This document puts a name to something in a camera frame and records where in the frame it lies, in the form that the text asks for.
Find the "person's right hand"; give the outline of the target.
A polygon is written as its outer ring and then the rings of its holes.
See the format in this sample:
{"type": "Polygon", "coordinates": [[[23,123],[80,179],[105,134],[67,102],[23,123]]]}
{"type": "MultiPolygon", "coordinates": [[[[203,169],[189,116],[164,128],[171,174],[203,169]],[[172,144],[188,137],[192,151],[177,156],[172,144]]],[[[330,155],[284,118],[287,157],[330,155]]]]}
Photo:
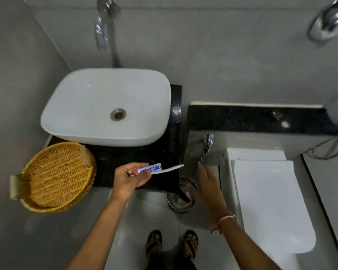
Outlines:
{"type": "Polygon", "coordinates": [[[199,193],[194,196],[197,202],[206,205],[212,219],[217,223],[225,216],[231,216],[216,176],[206,165],[198,163],[199,193]]]}

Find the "person's left hand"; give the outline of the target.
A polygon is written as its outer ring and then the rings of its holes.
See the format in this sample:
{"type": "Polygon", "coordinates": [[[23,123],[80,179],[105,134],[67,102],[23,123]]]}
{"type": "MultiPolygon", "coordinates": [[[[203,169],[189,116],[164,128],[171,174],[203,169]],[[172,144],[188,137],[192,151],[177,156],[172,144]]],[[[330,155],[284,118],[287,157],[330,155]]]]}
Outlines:
{"type": "Polygon", "coordinates": [[[140,168],[147,168],[148,163],[132,162],[115,169],[113,190],[111,197],[121,200],[127,207],[133,192],[151,179],[151,171],[146,169],[131,177],[140,168]]]}

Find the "white toothpaste tube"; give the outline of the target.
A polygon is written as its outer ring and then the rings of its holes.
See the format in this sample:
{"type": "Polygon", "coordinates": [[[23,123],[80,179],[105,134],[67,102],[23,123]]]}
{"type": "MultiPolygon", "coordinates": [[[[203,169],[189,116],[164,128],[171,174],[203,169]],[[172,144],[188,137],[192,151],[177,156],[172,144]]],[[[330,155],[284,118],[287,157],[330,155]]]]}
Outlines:
{"type": "Polygon", "coordinates": [[[150,170],[151,173],[153,173],[153,172],[157,173],[157,172],[162,171],[162,165],[161,165],[161,163],[156,163],[156,164],[153,164],[153,165],[149,165],[147,167],[139,168],[139,169],[133,171],[133,173],[130,175],[130,177],[137,176],[139,173],[146,171],[146,170],[150,170]]]}

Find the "white toothbrush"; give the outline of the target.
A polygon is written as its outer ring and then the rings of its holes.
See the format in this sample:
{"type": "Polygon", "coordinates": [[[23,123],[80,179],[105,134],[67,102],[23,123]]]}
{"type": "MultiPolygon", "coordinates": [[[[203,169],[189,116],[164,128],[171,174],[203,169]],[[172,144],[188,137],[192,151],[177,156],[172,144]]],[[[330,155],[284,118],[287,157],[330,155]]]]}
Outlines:
{"type": "Polygon", "coordinates": [[[161,173],[167,173],[167,172],[175,171],[175,170],[180,169],[180,168],[182,168],[184,166],[185,166],[184,164],[180,164],[180,165],[176,165],[176,166],[173,166],[173,167],[170,167],[170,168],[166,168],[166,169],[160,168],[160,169],[151,171],[151,175],[156,175],[156,174],[161,174],[161,173]]]}

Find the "person's right forearm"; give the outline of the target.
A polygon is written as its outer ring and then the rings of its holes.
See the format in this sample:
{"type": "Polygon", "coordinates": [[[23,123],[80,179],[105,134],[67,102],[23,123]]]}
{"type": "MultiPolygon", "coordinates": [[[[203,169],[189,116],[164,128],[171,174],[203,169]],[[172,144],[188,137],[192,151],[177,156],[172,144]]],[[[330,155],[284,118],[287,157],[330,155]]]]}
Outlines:
{"type": "Polygon", "coordinates": [[[236,223],[233,216],[225,216],[217,223],[240,270],[282,270],[236,223]]]}

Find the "round steel pedal bin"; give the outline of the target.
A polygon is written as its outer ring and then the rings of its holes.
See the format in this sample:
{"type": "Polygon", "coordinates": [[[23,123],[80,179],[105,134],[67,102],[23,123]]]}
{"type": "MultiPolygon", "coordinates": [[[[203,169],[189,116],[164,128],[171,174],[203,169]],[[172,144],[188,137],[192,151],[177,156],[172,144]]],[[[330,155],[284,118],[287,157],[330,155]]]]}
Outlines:
{"type": "Polygon", "coordinates": [[[181,176],[179,179],[178,190],[174,193],[167,194],[169,208],[176,214],[187,213],[198,203],[190,194],[188,186],[191,186],[198,191],[197,184],[191,178],[181,176]]]}

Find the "chrome hand bidet sprayer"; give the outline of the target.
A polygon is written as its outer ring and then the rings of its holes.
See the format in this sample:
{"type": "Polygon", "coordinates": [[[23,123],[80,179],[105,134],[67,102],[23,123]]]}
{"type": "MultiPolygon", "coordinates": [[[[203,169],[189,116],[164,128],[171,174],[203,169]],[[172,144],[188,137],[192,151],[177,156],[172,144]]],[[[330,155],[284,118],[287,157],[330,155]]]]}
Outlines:
{"type": "Polygon", "coordinates": [[[200,163],[203,163],[204,157],[210,152],[211,146],[213,145],[213,134],[208,134],[206,139],[203,140],[203,149],[200,155],[200,163]]]}

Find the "black brown sandal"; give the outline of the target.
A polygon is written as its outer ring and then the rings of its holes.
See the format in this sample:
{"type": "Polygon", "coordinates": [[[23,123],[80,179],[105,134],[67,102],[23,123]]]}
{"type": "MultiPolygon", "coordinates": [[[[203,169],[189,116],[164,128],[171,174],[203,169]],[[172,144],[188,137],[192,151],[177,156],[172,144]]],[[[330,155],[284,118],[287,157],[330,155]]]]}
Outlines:
{"type": "Polygon", "coordinates": [[[162,233],[160,230],[155,229],[150,232],[145,245],[145,252],[148,261],[152,256],[162,254],[162,233]]]}
{"type": "Polygon", "coordinates": [[[198,236],[193,230],[187,230],[182,241],[181,253],[191,262],[198,252],[198,236]]]}

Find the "white toilet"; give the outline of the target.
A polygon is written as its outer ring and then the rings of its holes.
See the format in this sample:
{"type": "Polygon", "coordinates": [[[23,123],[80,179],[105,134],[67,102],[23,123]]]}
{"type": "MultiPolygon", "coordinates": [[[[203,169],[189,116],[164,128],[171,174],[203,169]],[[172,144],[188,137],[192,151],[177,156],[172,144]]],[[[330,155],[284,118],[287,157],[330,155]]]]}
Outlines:
{"type": "MultiPolygon", "coordinates": [[[[244,230],[244,225],[239,209],[239,202],[235,189],[233,175],[234,160],[287,160],[285,153],[281,150],[257,150],[257,149],[234,149],[228,148],[223,154],[223,163],[220,166],[221,171],[221,189],[227,201],[228,207],[236,215],[238,225],[244,230]]],[[[283,270],[301,270],[298,255],[284,253],[268,253],[264,251],[271,259],[275,261],[283,270]]]]}

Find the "metal sink drain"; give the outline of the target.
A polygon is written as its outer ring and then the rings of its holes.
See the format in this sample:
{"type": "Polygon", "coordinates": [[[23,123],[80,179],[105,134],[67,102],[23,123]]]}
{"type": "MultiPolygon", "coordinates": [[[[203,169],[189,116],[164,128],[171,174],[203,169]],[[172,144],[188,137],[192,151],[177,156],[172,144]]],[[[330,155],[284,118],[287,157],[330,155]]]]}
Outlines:
{"type": "Polygon", "coordinates": [[[122,108],[114,109],[110,113],[110,119],[112,121],[121,121],[121,120],[125,119],[125,117],[126,117],[126,111],[122,108]]]}

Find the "person's dark trousers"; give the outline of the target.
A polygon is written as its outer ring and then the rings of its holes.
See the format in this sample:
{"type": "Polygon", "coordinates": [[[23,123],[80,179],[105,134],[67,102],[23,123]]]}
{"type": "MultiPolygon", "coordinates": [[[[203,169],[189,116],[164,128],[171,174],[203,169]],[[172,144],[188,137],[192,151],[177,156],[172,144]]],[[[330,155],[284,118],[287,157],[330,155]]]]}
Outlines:
{"type": "Polygon", "coordinates": [[[190,260],[190,257],[182,253],[178,253],[173,262],[168,266],[170,266],[171,269],[167,268],[163,253],[151,254],[149,256],[148,265],[144,270],[197,270],[194,263],[190,260]]]}

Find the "white toilet lid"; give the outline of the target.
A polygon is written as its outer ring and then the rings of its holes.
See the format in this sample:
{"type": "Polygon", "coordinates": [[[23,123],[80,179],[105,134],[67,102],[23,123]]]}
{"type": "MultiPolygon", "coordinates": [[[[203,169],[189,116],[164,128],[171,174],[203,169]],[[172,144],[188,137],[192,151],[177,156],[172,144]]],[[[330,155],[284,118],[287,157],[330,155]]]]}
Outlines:
{"type": "Polygon", "coordinates": [[[293,161],[234,160],[233,175],[246,233],[268,253],[311,251],[316,235],[293,161]]]}

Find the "white ceramic sink basin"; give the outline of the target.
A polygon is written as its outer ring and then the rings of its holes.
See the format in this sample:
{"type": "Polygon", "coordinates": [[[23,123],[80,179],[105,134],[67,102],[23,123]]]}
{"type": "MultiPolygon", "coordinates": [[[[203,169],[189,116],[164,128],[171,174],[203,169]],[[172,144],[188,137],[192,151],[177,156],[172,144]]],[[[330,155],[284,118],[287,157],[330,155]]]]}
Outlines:
{"type": "Polygon", "coordinates": [[[41,127],[63,140],[81,144],[133,147],[149,145],[166,131],[171,86],[150,69],[87,68],[68,74],[41,115],[41,127]],[[126,111],[112,121],[110,113],[126,111]]]}

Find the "small chrome flush button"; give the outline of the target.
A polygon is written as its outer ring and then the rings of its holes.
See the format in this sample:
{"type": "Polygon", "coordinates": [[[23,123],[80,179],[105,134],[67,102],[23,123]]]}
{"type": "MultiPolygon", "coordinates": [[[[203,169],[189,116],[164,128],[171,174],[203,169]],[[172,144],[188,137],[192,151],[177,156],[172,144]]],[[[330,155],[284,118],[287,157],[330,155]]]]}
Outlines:
{"type": "Polygon", "coordinates": [[[272,121],[281,121],[284,118],[284,113],[278,109],[272,109],[268,112],[268,117],[272,121]]]}

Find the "chrome wall faucet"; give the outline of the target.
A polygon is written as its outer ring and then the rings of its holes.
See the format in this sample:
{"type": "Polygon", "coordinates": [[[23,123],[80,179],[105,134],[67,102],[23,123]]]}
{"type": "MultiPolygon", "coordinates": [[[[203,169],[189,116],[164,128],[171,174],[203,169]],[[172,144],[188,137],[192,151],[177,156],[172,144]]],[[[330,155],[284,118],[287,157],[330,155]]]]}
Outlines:
{"type": "Polygon", "coordinates": [[[99,50],[110,48],[113,68],[122,68],[117,49],[115,19],[120,7],[114,0],[97,0],[98,17],[95,21],[95,40],[99,50]]]}

